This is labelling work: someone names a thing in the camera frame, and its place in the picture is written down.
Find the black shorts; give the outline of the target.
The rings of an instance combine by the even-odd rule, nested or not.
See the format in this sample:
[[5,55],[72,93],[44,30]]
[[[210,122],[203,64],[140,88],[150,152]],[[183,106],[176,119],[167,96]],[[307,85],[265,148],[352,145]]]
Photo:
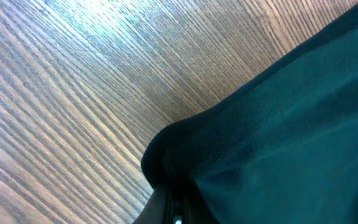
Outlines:
[[196,186],[218,223],[358,223],[358,3],[213,108],[159,132],[141,161]]

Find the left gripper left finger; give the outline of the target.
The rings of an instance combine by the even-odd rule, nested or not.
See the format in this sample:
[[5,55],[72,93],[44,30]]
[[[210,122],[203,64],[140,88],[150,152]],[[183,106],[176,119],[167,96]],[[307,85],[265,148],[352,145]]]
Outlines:
[[172,190],[166,185],[154,189],[133,224],[172,224]]

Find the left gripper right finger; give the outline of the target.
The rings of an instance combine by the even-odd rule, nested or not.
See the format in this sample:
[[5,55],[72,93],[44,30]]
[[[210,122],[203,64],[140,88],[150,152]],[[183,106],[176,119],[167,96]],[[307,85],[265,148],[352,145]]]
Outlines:
[[196,186],[184,191],[182,210],[183,224],[218,224]]

